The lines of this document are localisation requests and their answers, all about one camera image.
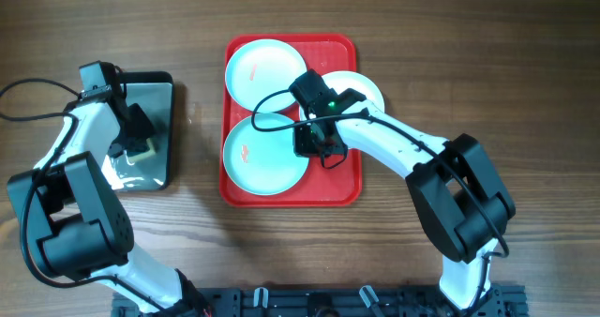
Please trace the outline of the yellow green sponge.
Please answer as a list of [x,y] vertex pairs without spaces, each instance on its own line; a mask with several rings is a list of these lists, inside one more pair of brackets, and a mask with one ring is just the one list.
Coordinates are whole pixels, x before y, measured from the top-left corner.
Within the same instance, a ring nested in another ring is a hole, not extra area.
[[129,165],[134,165],[141,160],[153,157],[156,154],[154,141],[148,138],[140,146],[126,151],[126,162]]

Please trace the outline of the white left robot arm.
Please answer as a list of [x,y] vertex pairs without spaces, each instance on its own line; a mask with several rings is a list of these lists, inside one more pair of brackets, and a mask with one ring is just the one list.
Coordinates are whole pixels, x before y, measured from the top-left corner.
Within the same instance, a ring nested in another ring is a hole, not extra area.
[[163,188],[170,171],[174,86],[91,86],[59,112],[64,126],[48,154],[13,175],[7,195],[20,224],[21,252],[40,282],[67,289],[97,282],[141,314],[207,316],[210,304],[178,269],[136,244],[114,192],[118,163]]

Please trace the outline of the black metal-lined tray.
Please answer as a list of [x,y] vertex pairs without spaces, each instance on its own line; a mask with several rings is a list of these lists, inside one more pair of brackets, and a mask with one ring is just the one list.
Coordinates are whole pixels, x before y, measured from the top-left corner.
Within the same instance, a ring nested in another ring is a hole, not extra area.
[[107,156],[102,165],[112,189],[118,191],[160,190],[170,181],[173,136],[173,77],[164,71],[125,72],[121,75],[126,103],[138,103],[152,122],[156,134],[156,154],[134,165],[126,162],[126,153],[120,157]]

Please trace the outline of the red plastic tray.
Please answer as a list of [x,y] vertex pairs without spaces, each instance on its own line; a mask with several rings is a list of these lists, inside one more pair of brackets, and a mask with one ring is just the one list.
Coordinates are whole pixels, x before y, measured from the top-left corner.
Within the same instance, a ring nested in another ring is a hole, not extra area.
[[[309,68],[320,74],[357,69],[353,42],[340,33],[244,34],[233,38],[225,50],[225,58],[250,41],[271,38],[288,43],[304,58]],[[238,208],[333,207],[351,204],[362,190],[362,159],[357,150],[348,152],[345,160],[331,170],[318,158],[311,158],[303,177],[292,188],[276,195],[253,195],[237,187],[219,165],[218,189],[224,201]]]

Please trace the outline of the white plate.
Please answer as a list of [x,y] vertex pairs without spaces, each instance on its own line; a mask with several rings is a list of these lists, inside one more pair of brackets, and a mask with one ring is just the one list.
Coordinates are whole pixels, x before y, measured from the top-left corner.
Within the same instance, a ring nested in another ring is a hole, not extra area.
[[[330,88],[337,92],[336,101],[330,103],[335,111],[332,115],[340,115],[354,103],[360,101],[370,101],[377,109],[384,111],[383,94],[368,77],[353,71],[339,70],[326,73],[322,78]],[[300,120],[312,121],[327,116],[329,115],[316,116],[311,114],[309,119],[306,119],[301,115]]]

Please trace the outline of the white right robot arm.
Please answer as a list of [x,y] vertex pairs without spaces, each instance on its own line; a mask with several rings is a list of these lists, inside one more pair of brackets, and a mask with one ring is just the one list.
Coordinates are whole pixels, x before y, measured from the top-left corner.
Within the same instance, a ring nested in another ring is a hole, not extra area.
[[291,93],[307,119],[301,129],[317,150],[357,149],[406,181],[421,226],[442,254],[441,292],[474,313],[490,287],[490,259],[509,254],[503,234],[516,214],[483,146],[467,134],[447,140],[411,128],[352,89],[294,87]]

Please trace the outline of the light blue plate with stain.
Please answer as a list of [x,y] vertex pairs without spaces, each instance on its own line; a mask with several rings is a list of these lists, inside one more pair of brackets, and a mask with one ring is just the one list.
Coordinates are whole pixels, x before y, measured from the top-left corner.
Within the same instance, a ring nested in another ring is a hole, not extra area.
[[252,112],[261,100],[287,90],[307,70],[304,58],[291,45],[275,39],[258,39],[233,53],[224,80],[232,99]]

